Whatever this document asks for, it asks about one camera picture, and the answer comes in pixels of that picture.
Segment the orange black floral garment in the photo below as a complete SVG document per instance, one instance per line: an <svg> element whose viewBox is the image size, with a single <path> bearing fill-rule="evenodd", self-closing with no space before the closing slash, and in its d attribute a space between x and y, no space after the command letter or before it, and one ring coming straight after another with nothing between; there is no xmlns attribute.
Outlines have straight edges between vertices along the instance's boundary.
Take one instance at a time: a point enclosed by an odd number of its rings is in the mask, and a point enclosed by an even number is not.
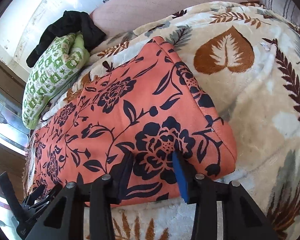
<svg viewBox="0 0 300 240"><path fill-rule="evenodd" d="M34 132L34 172L26 191L90 183L126 154L122 205L179 196L173 152L219 179L235 170L232 130L171 44L151 38L138 55L95 78Z"/></svg>

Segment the leaf pattern plush blanket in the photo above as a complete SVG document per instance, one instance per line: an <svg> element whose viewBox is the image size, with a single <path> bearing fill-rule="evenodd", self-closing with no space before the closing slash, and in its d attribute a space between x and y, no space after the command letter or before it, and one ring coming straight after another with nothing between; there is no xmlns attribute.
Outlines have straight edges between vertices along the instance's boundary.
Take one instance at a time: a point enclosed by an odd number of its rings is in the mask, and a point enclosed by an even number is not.
<svg viewBox="0 0 300 240"><path fill-rule="evenodd" d="M300 239L300 27L261 6L195 5L95 48L87 70L45 114L38 129L86 83L136 57L160 36L171 44L229 124L238 181L278 239ZM116 239L189 239L194 206L179 196L113 208Z"/></svg>

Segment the green white checkered pillow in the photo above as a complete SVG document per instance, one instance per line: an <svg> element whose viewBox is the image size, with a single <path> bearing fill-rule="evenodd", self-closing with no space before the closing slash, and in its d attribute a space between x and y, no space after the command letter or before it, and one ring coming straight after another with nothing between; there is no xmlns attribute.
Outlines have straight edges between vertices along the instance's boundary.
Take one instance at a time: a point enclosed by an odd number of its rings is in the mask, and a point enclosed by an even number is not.
<svg viewBox="0 0 300 240"><path fill-rule="evenodd" d="M28 129L37 126L47 103L63 89L89 59L81 33L56 37L32 68L25 86L22 120Z"/></svg>

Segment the black cloth on pillow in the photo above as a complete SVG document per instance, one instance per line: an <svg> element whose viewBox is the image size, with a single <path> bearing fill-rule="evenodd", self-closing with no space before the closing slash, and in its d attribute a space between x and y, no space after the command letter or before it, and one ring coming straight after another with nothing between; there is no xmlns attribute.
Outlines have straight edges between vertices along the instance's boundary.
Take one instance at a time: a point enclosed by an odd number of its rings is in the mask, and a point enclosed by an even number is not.
<svg viewBox="0 0 300 240"><path fill-rule="evenodd" d="M40 37L38 45L26 59L27 66L30 68L34 67L40 56L47 50L56 37L62 37L77 32L80 32L83 35L84 46L88 51L92 51L106 38L106 33L94 25L94 22L88 13L65 11L61 18L45 29Z"/></svg>

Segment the brown wooden door frame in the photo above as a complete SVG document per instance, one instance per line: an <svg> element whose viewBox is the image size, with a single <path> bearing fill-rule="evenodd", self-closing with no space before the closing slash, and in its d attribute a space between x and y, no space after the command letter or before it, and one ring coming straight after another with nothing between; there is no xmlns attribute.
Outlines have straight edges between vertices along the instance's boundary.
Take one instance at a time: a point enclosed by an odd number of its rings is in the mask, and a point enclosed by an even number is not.
<svg viewBox="0 0 300 240"><path fill-rule="evenodd" d="M8 173L19 202L24 198L22 176L30 138L21 119L24 87L25 82L0 61L0 175Z"/></svg>

